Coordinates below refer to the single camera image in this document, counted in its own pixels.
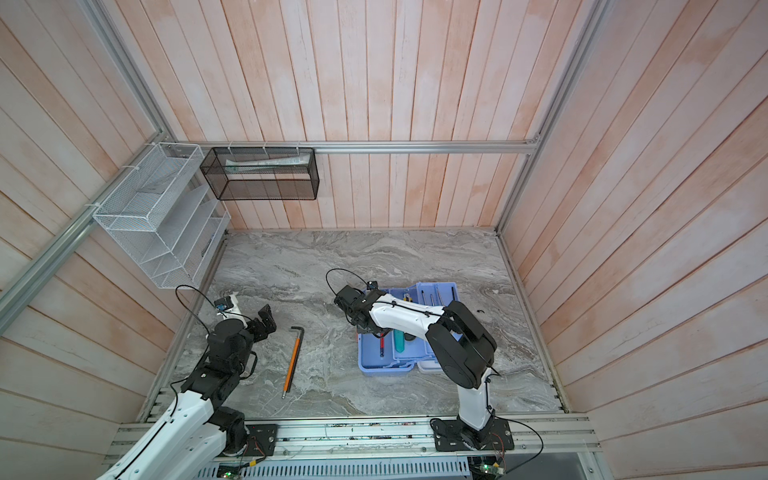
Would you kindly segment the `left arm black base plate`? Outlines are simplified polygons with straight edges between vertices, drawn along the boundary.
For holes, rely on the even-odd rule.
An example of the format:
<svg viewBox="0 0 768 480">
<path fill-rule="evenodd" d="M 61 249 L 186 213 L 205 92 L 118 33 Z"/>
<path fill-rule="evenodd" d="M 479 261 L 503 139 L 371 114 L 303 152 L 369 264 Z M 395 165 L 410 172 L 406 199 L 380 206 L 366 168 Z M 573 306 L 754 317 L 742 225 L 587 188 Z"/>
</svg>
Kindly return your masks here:
<svg viewBox="0 0 768 480">
<path fill-rule="evenodd" d="M 192 434 L 192 440 L 208 450 L 215 446 L 216 456 L 265 457 L 274 454 L 277 433 L 277 424 L 238 423 L 221 427 L 205 423 Z"/>
</svg>

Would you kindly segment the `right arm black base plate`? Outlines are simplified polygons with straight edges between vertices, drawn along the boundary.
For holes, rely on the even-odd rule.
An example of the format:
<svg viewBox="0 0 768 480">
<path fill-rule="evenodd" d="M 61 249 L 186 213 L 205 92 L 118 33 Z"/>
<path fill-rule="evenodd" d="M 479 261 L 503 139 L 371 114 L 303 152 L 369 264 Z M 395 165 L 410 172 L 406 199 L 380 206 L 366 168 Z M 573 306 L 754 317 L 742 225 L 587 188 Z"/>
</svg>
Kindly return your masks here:
<svg viewBox="0 0 768 480">
<path fill-rule="evenodd" d="M 429 424 L 433 432 L 435 448 L 439 452 L 468 450 L 505 452 L 514 449 L 509 423 L 498 417 L 491 417 L 486 426 L 480 430 L 472 429 L 459 419 L 432 418 Z"/>
</svg>

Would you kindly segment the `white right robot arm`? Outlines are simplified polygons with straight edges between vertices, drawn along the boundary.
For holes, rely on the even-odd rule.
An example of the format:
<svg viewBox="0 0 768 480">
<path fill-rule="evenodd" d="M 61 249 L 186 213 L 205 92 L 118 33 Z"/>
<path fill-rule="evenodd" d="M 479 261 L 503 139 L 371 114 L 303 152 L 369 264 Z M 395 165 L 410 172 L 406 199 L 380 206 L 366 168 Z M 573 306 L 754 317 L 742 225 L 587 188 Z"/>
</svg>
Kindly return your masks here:
<svg viewBox="0 0 768 480">
<path fill-rule="evenodd" d="M 491 420 L 486 379 L 493 368 L 497 343 L 475 315 L 458 300 L 426 306 L 400 300 L 382 290 L 343 287 L 334 304 L 352 325 L 371 334 L 398 330 L 425 340 L 442 371 L 458 388 L 458 420 L 473 432 Z"/>
</svg>

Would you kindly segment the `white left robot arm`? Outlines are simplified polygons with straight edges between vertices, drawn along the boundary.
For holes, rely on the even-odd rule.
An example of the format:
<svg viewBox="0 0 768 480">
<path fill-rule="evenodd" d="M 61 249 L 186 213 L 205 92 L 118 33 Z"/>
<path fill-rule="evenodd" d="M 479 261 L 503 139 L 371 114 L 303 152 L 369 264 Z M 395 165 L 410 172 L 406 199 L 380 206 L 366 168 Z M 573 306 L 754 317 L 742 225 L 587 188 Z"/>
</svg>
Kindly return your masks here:
<svg viewBox="0 0 768 480">
<path fill-rule="evenodd" d="M 226 399 L 253 370 L 253 345 L 277 325 L 266 304 L 252 319 L 228 315 L 207 335 L 207 348 L 183 381 L 170 407 L 103 479 L 190 479 L 215 457 L 245 452 L 244 414 L 226 407 Z"/>
</svg>

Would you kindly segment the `teal utility knife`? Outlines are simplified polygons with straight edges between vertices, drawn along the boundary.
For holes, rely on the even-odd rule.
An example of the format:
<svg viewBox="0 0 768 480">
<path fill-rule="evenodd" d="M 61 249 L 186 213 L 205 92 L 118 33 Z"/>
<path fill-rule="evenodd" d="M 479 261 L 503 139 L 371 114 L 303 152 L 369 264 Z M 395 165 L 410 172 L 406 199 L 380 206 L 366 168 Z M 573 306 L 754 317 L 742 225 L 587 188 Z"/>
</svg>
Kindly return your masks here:
<svg viewBox="0 0 768 480">
<path fill-rule="evenodd" d="M 402 331 L 395 330 L 393 332 L 394 350 L 398 354 L 402 354 L 405 351 L 406 340 L 405 334 Z"/>
</svg>

